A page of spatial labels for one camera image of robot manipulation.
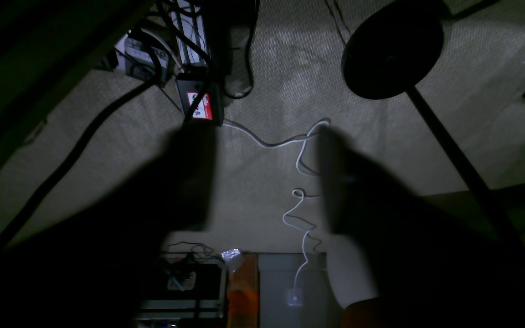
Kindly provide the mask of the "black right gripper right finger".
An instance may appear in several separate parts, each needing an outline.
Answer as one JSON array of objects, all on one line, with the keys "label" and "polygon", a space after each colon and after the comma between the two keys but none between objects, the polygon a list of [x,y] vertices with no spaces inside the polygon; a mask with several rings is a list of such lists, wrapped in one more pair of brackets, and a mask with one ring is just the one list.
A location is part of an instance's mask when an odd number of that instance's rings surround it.
[{"label": "black right gripper right finger", "polygon": [[339,131],[318,136],[319,185],[331,230],[362,246],[400,242],[435,226],[435,212]]}]

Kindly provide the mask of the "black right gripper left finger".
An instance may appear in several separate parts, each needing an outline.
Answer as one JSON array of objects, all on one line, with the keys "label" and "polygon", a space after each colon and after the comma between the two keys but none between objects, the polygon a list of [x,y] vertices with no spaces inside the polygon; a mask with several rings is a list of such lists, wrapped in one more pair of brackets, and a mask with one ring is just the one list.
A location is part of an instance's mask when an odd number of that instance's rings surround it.
[{"label": "black right gripper left finger", "polygon": [[127,255],[156,255],[171,232],[201,228],[212,199],[217,128],[184,124],[163,151],[110,196],[118,244]]}]

